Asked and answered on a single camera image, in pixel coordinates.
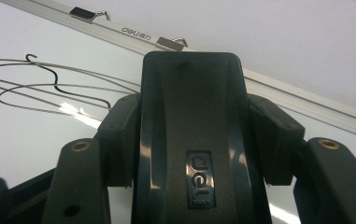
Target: dell logo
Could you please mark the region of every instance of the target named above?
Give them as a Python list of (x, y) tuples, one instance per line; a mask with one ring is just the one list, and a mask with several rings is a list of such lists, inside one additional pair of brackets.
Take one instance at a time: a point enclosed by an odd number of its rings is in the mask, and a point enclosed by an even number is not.
[(186, 158), (189, 208), (209, 209), (216, 206), (210, 152), (189, 152)]

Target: whiteboard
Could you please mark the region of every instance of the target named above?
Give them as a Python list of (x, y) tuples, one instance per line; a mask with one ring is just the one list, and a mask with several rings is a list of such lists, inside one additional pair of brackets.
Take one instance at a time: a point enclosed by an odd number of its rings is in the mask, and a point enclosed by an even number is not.
[[(140, 83), (143, 56), (102, 40), (84, 35), (51, 21), (40, 19), (0, 3), (0, 58), (23, 60), (27, 53), (37, 55), (37, 61), (57, 63), (120, 77)], [(61, 83), (115, 88), (114, 85), (93, 78), (56, 70)], [(20, 83), (51, 83), (50, 73), (36, 67), (2, 67), (0, 77)], [(109, 91), (85, 91), (114, 104), (123, 94)], [(54, 103), (69, 103), (86, 113), (102, 119), (107, 110), (60, 97), (38, 94)], [(18, 95), (3, 96), (6, 101), (60, 111), (59, 108), (40, 104)], [(306, 139), (315, 136), (330, 137), (351, 148), (356, 156), (356, 135), (344, 132), (314, 119), (288, 111), (306, 127)], [(0, 104), (0, 177), (14, 187), (25, 180), (55, 167), (60, 149), (68, 142), (93, 137), (96, 129), (68, 116), (22, 110)], [(129, 223), (132, 191), (109, 191), (111, 215), (114, 223)], [(267, 189), (270, 203), (297, 216), (292, 188)], [(288, 223), (273, 217), (275, 223)]]

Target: white wall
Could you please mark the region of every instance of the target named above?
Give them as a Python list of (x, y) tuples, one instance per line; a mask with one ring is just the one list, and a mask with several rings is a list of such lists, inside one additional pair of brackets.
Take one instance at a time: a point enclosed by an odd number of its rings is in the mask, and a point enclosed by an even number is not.
[(245, 68), (356, 107), (356, 1), (79, 1), (197, 50), (230, 51)]

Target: metal clip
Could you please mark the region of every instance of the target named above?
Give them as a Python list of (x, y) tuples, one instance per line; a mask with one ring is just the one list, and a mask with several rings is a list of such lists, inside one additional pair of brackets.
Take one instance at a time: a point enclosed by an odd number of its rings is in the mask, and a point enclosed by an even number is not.
[(98, 16), (106, 16), (107, 20), (110, 21), (110, 17), (108, 16), (107, 11), (91, 12), (81, 7), (75, 7), (70, 11), (69, 14), (73, 18), (85, 21), (87, 23), (93, 23), (93, 20)]

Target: screw hole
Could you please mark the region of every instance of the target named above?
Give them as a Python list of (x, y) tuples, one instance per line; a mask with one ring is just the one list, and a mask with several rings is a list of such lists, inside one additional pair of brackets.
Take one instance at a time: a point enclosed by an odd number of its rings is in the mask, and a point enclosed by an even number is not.
[(72, 151), (80, 152), (90, 147), (88, 142), (78, 142), (71, 147)]
[(320, 139), (318, 141), (318, 144), (320, 144), (322, 147), (331, 149), (331, 150), (337, 150), (340, 148), (340, 145), (332, 140), (328, 140), (328, 139)]
[(79, 205), (72, 204), (65, 208), (64, 215), (66, 217), (73, 217), (79, 213), (79, 210), (80, 210)]

